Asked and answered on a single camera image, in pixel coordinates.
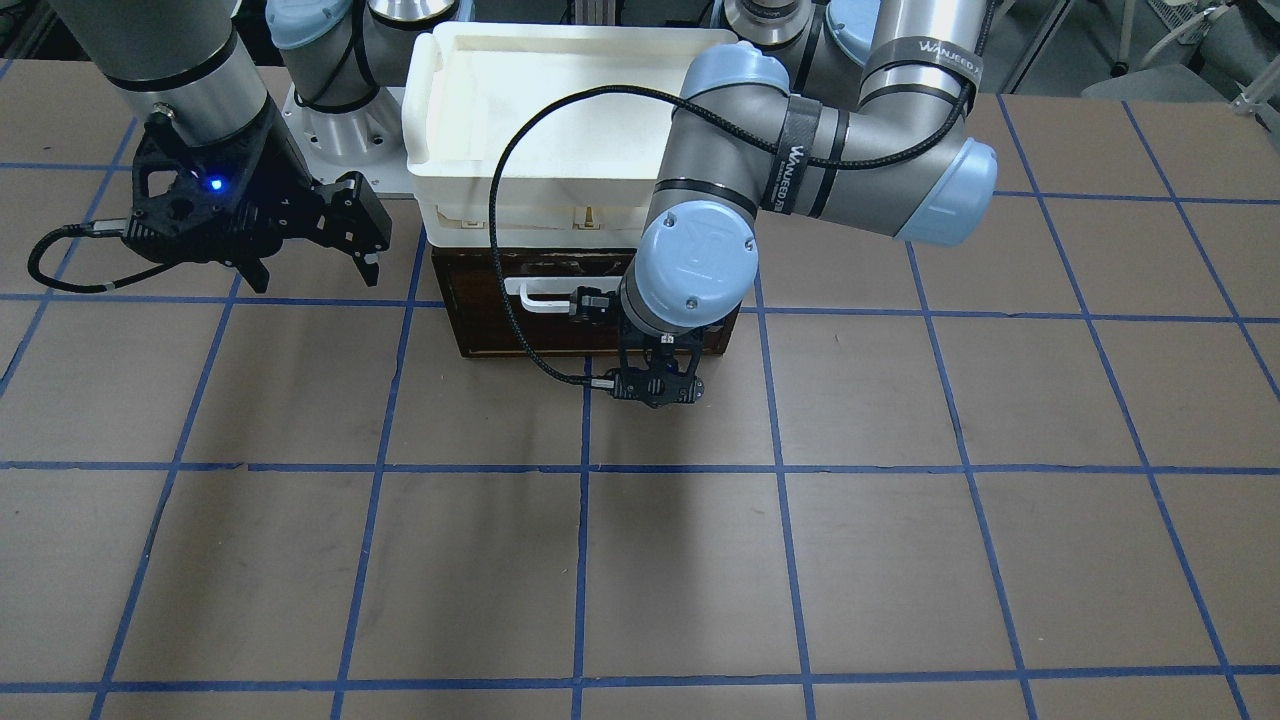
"black cable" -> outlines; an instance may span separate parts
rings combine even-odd
[[[347,46],[342,51],[342,58],[338,58],[338,63],[334,64],[333,70],[329,72],[329,77],[325,78],[324,85],[320,86],[320,90],[316,91],[315,96],[311,100],[302,100],[302,95],[300,95],[298,91],[297,91],[297,88],[294,88],[294,91],[293,91],[293,101],[297,102],[298,108],[311,108],[312,105],[320,104],[320,99],[324,97],[324,94],[329,92],[329,88],[333,87],[334,82],[337,82],[338,74],[342,72],[342,68],[346,67],[347,60],[349,60],[351,55],[356,51],[356,45],[358,42],[358,36],[362,35],[361,32],[357,32],[357,29],[356,29],[357,28],[357,22],[356,22],[355,13],[361,13],[360,17],[361,17],[361,19],[364,19],[364,12],[365,12],[365,3],[364,3],[364,0],[356,0],[355,3],[351,4],[351,13],[352,13],[352,17],[351,17],[351,36],[347,37]],[[364,76],[365,74],[364,69],[361,69],[361,70],[362,70],[361,76]]]
[[[694,20],[695,26],[701,27],[703,20],[707,19],[707,13],[710,12],[712,5],[714,5],[714,4],[716,4],[716,0],[707,0],[707,4],[703,5],[703,12],[698,13],[698,19]]]
[[[374,70],[369,67],[369,54],[365,51],[365,0],[351,4],[351,35],[356,38],[356,68],[369,87],[378,87]]]
[[[987,4],[987,12],[983,15],[982,27],[978,32],[978,40],[974,44],[974,53],[978,56],[982,56],[982,53],[986,49],[987,36],[991,32],[991,23],[992,19],[995,18],[997,4],[998,0],[991,0]],[[964,87],[960,90],[960,96],[956,97],[955,102],[951,106],[951,111],[942,122],[942,126],[936,132],[922,140],[920,142],[916,142],[915,145],[905,150],[900,150],[890,155],[873,158],[868,160],[840,160],[837,158],[824,158],[824,159],[813,158],[809,160],[809,164],[815,168],[824,168],[824,169],[832,168],[836,170],[868,170],[874,168],[896,165],[899,163],[905,163],[906,160],[918,158],[932,150],[938,142],[942,141],[943,137],[947,136],[948,132],[951,132],[951,128],[955,127],[956,122],[959,122],[960,115],[964,113],[965,108],[969,104],[969,99],[973,96],[973,92],[977,88],[972,82],[964,82]],[[547,364],[547,360],[544,360],[541,355],[539,355],[538,351],[534,350],[532,345],[529,343],[529,340],[525,337],[524,331],[521,331],[520,328],[520,322],[516,319],[516,310],[511,305],[511,297],[507,295],[507,281],[506,281],[506,274],[502,270],[502,255],[498,249],[498,186],[502,183],[502,173],[507,168],[507,163],[511,160],[511,154],[516,150],[516,146],[520,145],[520,141],[524,140],[525,136],[529,135],[529,132],[532,131],[538,123],[543,122],[550,114],[556,113],[562,108],[567,108],[568,105],[572,105],[575,102],[581,102],[584,100],[598,97],[600,95],[637,95],[653,100],[662,100],[663,102],[673,105],[680,110],[685,110],[687,113],[696,115],[698,118],[701,118],[703,120],[741,140],[742,142],[746,142],[753,147],[763,150],[771,155],[776,155],[778,151],[778,146],[776,142],[769,142],[768,140],[764,140],[763,137],[751,133],[750,131],[735,124],[732,120],[724,118],[723,115],[713,113],[712,110],[708,110],[701,105],[690,102],[689,100],[680,97],[677,95],[671,95],[669,92],[663,92],[660,90],[654,90],[652,87],[641,87],[637,85],[604,85],[600,87],[593,87],[590,90],[582,90],[579,92],[573,92],[571,95],[566,95],[564,97],[561,97],[559,100],[539,110],[532,118],[529,118],[529,120],[526,120],[525,124],[521,126],[518,131],[516,131],[516,135],[513,135],[511,137],[511,141],[507,142],[507,146],[503,147],[502,155],[498,158],[498,164],[494,165],[493,182],[489,184],[489,251],[493,256],[493,270],[498,281],[498,296],[502,299],[502,307],[507,315],[507,324],[511,327],[511,332],[516,336],[516,342],[520,343],[520,347],[525,351],[525,355],[527,355],[529,359],[532,360],[535,365],[538,365],[544,373],[547,373],[552,378],[575,386],[591,384],[591,380],[594,378],[589,375],[567,375],[564,373],[561,373],[556,368],[552,368],[549,364]]]
[[[63,225],[55,231],[51,231],[45,237],[40,238],[40,242],[31,249],[31,256],[27,258],[27,274],[32,277],[36,282],[45,287],[51,287],[54,290],[61,290],[65,292],[74,292],[79,295],[95,295],[99,292],[106,292],[109,290],[118,290],[122,287],[128,287],[136,282],[145,281],[147,278],[154,278],[165,270],[172,270],[178,266],[179,263],[165,263],[142,270],[141,273],[134,273],[132,275],[120,278],[115,282],[109,282],[104,284],[76,284],[60,281],[58,278],[51,278],[46,275],[40,269],[40,261],[45,258],[45,252],[54,246],[59,240],[74,238],[74,237],[111,237],[114,233],[95,231],[92,225]]]

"light blue joint cap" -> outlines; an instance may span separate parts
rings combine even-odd
[[[872,54],[872,37],[876,35],[878,17],[879,0],[831,0],[827,5],[827,27],[831,28],[836,45],[850,60],[864,68]]]
[[[896,237],[960,245],[982,222],[995,191],[996,151],[970,137]]]
[[[636,251],[636,290],[663,322],[700,328],[728,315],[755,282],[755,233],[710,200],[681,202],[655,218]]]
[[[280,50],[297,50],[333,29],[347,17],[351,0],[269,0],[266,27]]]
[[[790,92],[791,77],[774,58],[760,53],[750,42],[716,45],[694,58],[685,74],[681,97],[692,97],[727,85],[768,85]]]

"stacked white bins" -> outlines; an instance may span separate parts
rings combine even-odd
[[[444,23],[413,47],[404,91],[408,169],[435,247],[488,246],[493,170],[550,102],[602,85],[680,94],[728,31]],[[609,95],[564,108],[526,136],[503,173],[503,247],[635,247],[658,177],[671,105]]]

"chair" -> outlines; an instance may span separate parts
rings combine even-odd
[[[1198,49],[1204,63],[1221,70],[1242,87],[1262,77],[1267,65],[1276,58],[1276,46],[1271,45],[1253,24],[1245,22],[1239,8],[1226,5],[1211,8],[1198,13],[1193,20],[1211,24]],[[1188,22],[1165,36],[1143,56],[1137,72],[1091,85],[1080,96],[1164,102],[1226,100],[1212,85],[1185,65],[1146,68],[1160,50],[1193,27],[1192,22]]]

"black wristband label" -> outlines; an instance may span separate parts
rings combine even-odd
[[[982,85],[982,58],[946,40],[936,37],[899,37],[881,45],[867,59],[869,77],[873,72],[897,65],[923,64],[942,68],[973,83]]]
[[[787,102],[787,114],[778,133],[778,152],[773,156],[769,183],[764,188],[760,205],[765,210],[790,215],[796,205],[796,195],[809,156],[813,140],[818,135],[818,118],[822,115],[822,102],[792,95]]]

